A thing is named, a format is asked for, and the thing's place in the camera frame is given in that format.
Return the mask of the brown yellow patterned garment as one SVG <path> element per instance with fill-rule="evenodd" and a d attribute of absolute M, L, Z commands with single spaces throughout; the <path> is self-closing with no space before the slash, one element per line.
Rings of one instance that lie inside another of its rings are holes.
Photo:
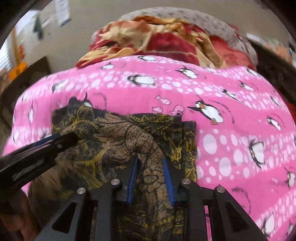
<path fill-rule="evenodd" d="M 168 157 L 196 180 L 196 123 L 155 113 L 120 115 L 72 97 L 52 112 L 52 133 L 74 132 L 76 146 L 31 182 L 29 203 L 40 226 L 80 187 L 95 189 L 115 178 L 133 156 L 140 159 L 133 203 L 118 219 L 122 240 L 182 240 L 184 213 L 169 202 L 162 160 Z"/>

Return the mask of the dark wooden desk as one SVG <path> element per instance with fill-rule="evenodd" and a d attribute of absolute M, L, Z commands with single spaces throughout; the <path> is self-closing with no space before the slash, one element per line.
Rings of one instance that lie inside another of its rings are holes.
<path fill-rule="evenodd" d="M 29 65 L 14 80 L 9 79 L 7 69 L 1 70 L 1 139 L 6 138 L 11 131 L 16 100 L 27 88 L 50 74 L 51 69 L 46 56 Z"/>

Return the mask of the pink penguin fleece blanket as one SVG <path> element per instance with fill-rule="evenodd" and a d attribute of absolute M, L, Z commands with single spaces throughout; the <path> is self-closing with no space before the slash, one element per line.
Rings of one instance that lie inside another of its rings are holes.
<path fill-rule="evenodd" d="M 58 72 L 18 98 L 4 154 L 50 135 L 52 111 L 71 99 L 119 114 L 194 121 L 198 184 L 224 186 L 269 240 L 286 240 L 295 228 L 295 122 L 280 94 L 257 72 L 159 56 Z"/>

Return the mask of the red gold crumpled quilt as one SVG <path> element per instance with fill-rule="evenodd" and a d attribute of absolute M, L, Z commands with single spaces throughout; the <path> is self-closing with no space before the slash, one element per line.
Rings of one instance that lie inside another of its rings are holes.
<path fill-rule="evenodd" d="M 131 21 L 115 21 L 100 29 L 89 52 L 76 66 L 86 66 L 126 56 L 161 56 L 201 67 L 227 68 L 256 65 L 250 57 L 231 48 L 225 40 L 195 24 L 177 18 L 137 16 Z"/>

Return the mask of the grey floral pillow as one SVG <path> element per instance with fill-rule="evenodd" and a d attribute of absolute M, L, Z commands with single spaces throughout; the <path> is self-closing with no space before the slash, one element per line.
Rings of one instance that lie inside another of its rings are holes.
<path fill-rule="evenodd" d="M 177 18 L 195 24 L 206 32 L 222 50 L 221 57 L 228 66 L 246 66 L 255 69 L 258 64 L 257 54 L 250 42 L 241 37 L 236 27 L 206 13 L 173 7 L 157 7 L 132 11 L 119 20 L 132 20 L 137 16 L 154 16 L 157 18 Z"/>

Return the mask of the wall poster paper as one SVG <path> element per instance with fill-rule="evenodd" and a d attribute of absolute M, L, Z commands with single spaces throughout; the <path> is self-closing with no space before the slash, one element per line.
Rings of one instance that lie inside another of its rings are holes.
<path fill-rule="evenodd" d="M 55 9 L 59 27 L 71 21 L 69 0 L 55 0 Z"/>

